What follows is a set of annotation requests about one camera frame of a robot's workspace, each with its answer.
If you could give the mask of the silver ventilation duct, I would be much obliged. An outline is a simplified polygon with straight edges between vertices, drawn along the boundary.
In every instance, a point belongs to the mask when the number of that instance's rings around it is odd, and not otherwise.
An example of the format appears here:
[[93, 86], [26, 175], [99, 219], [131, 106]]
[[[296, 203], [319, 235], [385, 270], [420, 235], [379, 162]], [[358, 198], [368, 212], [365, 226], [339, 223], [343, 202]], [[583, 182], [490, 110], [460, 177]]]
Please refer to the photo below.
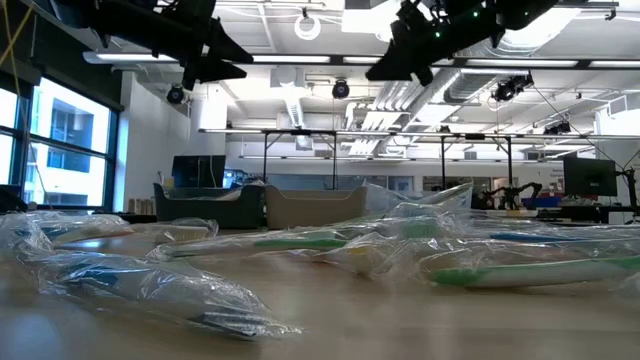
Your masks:
[[[468, 47], [459, 55], [467, 57], [530, 57], [561, 31], [581, 12], [579, 8], [552, 8], [522, 30], [507, 30], [496, 48], [489, 39]], [[444, 101], [462, 103], [477, 95], [496, 79], [493, 73], [454, 74], [454, 82], [445, 90]]]

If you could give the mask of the black monitor on arm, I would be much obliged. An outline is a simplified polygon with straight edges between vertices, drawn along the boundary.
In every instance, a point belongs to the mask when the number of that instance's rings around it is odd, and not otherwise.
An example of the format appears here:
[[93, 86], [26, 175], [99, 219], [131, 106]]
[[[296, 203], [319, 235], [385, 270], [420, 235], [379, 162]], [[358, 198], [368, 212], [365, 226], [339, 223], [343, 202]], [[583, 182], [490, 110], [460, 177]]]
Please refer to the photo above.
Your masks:
[[566, 195], [617, 195], [616, 168], [611, 160], [565, 157], [563, 171]]

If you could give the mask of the long white light bar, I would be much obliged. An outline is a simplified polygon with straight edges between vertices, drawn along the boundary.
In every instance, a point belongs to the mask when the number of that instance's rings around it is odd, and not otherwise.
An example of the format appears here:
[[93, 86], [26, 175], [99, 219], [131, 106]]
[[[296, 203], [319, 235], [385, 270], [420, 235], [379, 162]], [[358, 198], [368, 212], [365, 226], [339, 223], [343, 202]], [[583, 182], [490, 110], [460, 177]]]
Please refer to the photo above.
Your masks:
[[[178, 61], [166, 55], [154, 57], [150, 53], [99, 53], [88, 51], [83, 58], [91, 64], [142, 64], [162, 63], [177, 64]], [[372, 66], [380, 56], [364, 55], [254, 55], [253, 65], [295, 64], [295, 65], [336, 65], [336, 66]], [[456, 68], [523, 68], [523, 69], [564, 69], [579, 70], [631, 70], [640, 69], [640, 60], [636, 59], [550, 59], [550, 58], [464, 58], [444, 59], [436, 61], [434, 67]]]

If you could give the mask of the black overhead rig frame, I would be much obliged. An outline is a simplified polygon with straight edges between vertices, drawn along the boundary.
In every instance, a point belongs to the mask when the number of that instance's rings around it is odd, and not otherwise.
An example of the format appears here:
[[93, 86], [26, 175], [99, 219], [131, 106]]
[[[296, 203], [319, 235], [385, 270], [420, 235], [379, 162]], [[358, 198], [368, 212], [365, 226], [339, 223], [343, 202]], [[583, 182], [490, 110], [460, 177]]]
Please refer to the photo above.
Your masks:
[[333, 138], [340, 136], [351, 137], [416, 137], [418, 139], [437, 139], [443, 143], [447, 138], [461, 139], [464, 141], [482, 142], [493, 139], [504, 139], [512, 142], [514, 139], [526, 140], [569, 140], [569, 141], [640, 141], [640, 135], [593, 135], [593, 134], [523, 134], [523, 133], [443, 133], [443, 132], [397, 132], [397, 131], [347, 131], [347, 130], [322, 130], [322, 129], [206, 129], [200, 128], [199, 133], [207, 134], [261, 134], [268, 137], [271, 134], [287, 134], [291, 136], [327, 135]]

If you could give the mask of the dark grey plastic bin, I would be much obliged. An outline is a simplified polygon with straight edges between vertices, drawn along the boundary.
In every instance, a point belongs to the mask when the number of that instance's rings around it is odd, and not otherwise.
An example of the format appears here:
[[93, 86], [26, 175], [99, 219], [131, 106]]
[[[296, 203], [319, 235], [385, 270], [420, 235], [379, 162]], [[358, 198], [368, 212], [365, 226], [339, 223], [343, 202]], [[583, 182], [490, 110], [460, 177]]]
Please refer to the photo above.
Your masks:
[[221, 229], [255, 229], [264, 218], [263, 186], [165, 190], [154, 183], [153, 189], [158, 222], [200, 218], [215, 220]]

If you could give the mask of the clear plastic bin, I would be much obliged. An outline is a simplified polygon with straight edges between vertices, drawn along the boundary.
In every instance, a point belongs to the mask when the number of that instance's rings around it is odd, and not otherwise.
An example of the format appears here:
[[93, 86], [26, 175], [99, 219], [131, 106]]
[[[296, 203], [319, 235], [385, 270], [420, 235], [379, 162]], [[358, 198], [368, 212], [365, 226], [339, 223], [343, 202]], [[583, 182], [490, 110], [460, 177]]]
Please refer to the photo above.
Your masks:
[[366, 188], [366, 213], [369, 216], [406, 218], [471, 209], [472, 183], [439, 192], [400, 193], [369, 183]]

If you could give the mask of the orange toothbrush in clear wrap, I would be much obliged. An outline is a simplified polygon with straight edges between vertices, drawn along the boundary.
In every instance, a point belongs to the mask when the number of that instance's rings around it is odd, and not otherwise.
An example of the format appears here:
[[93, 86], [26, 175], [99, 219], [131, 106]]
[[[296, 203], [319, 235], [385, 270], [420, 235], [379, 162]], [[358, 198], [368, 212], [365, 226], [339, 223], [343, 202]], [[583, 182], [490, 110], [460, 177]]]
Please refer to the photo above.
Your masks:
[[384, 242], [360, 241], [310, 257], [313, 262], [327, 263], [362, 276], [376, 277], [391, 270], [394, 246]]

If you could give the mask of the light grey plastic bin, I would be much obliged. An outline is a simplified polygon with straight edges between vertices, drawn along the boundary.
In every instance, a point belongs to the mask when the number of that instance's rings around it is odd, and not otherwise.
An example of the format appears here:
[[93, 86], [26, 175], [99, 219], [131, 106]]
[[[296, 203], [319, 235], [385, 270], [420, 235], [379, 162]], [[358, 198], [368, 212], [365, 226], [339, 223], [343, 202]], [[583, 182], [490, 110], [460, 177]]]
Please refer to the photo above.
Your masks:
[[317, 227], [362, 217], [367, 191], [364, 186], [354, 190], [281, 190], [267, 185], [267, 226], [271, 230]]

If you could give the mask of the blue toothbrush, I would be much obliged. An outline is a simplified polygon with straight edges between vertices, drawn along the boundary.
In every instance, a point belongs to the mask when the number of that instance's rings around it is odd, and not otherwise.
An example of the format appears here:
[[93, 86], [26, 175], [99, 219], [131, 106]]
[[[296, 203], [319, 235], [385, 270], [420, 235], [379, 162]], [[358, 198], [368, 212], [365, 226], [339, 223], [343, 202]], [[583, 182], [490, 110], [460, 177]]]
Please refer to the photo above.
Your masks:
[[521, 243], [581, 242], [640, 239], [640, 226], [551, 227], [493, 231], [486, 238]]
[[43, 291], [96, 308], [133, 310], [245, 339], [302, 332], [275, 320], [251, 290], [190, 265], [60, 251], [30, 266]]

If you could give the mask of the small wooden crate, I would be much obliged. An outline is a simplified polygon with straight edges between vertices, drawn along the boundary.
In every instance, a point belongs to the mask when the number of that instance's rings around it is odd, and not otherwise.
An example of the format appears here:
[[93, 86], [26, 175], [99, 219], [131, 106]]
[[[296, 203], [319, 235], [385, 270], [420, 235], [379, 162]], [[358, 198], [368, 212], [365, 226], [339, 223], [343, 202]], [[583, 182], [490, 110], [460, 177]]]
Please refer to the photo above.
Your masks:
[[127, 212], [135, 215], [155, 215], [155, 200], [153, 198], [130, 198], [127, 202]]

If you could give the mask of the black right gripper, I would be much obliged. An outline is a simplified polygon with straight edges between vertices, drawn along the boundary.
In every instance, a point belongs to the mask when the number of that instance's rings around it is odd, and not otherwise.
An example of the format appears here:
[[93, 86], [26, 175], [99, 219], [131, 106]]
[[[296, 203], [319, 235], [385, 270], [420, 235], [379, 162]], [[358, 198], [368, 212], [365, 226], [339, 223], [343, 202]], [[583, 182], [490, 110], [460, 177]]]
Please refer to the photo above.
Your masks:
[[420, 85], [434, 79], [429, 65], [487, 38], [500, 41], [505, 28], [498, 23], [497, 3], [481, 0], [453, 8], [443, 2], [429, 8], [427, 19], [419, 9], [421, 0], [403, 0], [392, 24], [393, 41], [385, 54], [366, 72], [371, 81], [404, 81], [415, 75]]

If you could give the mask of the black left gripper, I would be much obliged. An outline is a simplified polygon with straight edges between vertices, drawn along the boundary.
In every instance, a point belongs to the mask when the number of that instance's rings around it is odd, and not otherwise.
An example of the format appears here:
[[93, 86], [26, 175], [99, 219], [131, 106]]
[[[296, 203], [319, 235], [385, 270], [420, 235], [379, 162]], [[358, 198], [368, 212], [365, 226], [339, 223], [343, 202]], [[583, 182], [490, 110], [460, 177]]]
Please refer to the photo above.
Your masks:
[[[224, 61], [251, 64], [253, 56], [212, 18], [216, 0], [95, 0], [89, 8], [90, 27], [102, 37], [112, 35], [166, 55], [184, 68], [182, 86], [243, 79], [247, 73]], [[204, 56], [203, 48], [208, 46]]]

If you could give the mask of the black monitor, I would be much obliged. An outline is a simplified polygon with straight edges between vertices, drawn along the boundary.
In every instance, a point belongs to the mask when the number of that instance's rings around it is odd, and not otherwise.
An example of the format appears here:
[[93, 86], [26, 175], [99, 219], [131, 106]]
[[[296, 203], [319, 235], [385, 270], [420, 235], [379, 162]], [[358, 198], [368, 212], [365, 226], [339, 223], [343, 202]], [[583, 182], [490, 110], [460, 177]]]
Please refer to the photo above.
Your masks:
[[175, 187], [222, 188], [225, 155], [182, 155], [173, 158]]

